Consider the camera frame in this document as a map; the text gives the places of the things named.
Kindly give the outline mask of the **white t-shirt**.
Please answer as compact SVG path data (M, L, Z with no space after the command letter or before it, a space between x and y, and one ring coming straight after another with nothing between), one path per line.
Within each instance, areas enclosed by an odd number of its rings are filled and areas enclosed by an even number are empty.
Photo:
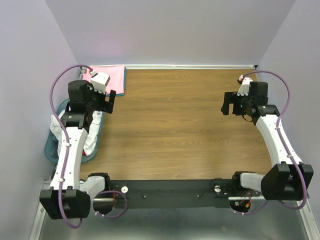
M97 145L98 133L99 133L99 128L101 126L103 113L101 111L94 111L92 114L92 117L93 117L93 120L90 124L88 136L83 147L83 151L85 151L87 156L90 156L93 153ZM50 131L58 140L57 155L59 156L61 151L62 128L54 114L52 114L50 118L51 118Z

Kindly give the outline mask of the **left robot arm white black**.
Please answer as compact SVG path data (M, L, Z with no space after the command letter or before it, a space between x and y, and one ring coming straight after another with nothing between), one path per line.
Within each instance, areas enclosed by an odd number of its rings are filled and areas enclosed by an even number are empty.
M116 91L106 100L108 79L75 80L68 84L69 101L59 119L62 123L61 148L54 177L39 200L49 217L59 219L87 218L96 195L107 197L111 191L107 173L92 173L80 182L83 150L95 111L111 114Z

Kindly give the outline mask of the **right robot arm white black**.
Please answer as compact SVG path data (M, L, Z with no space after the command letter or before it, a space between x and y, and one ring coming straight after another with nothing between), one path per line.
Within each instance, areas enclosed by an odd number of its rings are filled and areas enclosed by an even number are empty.
M268 103L268 84L249 77L240 80L239 84L238 91L225 92L221 112L228 115L229 106L233 105L234 115L251 117L266 144L272 168L265 175L237 171L230 191L241 196L250 189L269 201L301 201L303 186L309 186L314 174L312 166L303 164L293 150L278 108Z

